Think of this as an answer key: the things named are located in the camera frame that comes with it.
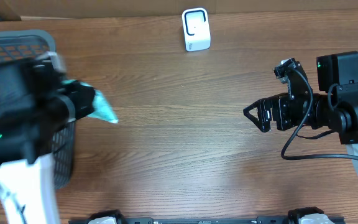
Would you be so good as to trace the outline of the teal wet wipes packet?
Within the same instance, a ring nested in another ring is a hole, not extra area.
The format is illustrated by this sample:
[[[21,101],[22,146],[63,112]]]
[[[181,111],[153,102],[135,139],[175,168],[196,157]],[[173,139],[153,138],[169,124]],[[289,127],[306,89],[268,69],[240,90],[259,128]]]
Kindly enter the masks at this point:
[[[81,83],[84,85],[91,86],[85,82],[81,82]],[[112,124],[117,124],[119,122],[119,118],[115,114],[111,104],[100,90],[96,89],[95,87],[93,88],[95,89],[96,92],[96,96],[93,101],[94,112],[85,117],[95,118],[102,121],[107,121]]]

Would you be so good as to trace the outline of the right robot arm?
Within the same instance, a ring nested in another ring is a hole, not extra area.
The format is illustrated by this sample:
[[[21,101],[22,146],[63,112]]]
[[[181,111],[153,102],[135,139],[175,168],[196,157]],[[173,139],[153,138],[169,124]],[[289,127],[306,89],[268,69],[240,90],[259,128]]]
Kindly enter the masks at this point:
[[[314,93],[301,63],[294,58],[282,60],[273,72],[288,91],[262,98],[243,110],[263,133],[270,131],[271,121],[277,129],[293,129],[281,150],[281,157],[288,161],[307,159],[350,159],[358,176],[358,52],[344,52],[317,57],[319,93]],[[322,138],[338,133],[346,147],[345,154],[286,155],[287,148],[301,128],[327,127],[315,136]]]

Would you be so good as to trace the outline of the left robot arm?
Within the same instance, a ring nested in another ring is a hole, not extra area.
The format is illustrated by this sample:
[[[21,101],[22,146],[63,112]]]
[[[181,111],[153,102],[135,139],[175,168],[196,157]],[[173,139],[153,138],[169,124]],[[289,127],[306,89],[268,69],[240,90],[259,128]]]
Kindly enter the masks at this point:
[[[93,112],[96,92],[54,58],[0,63],[0,201],[9,223],[58,223],[53,135]]]

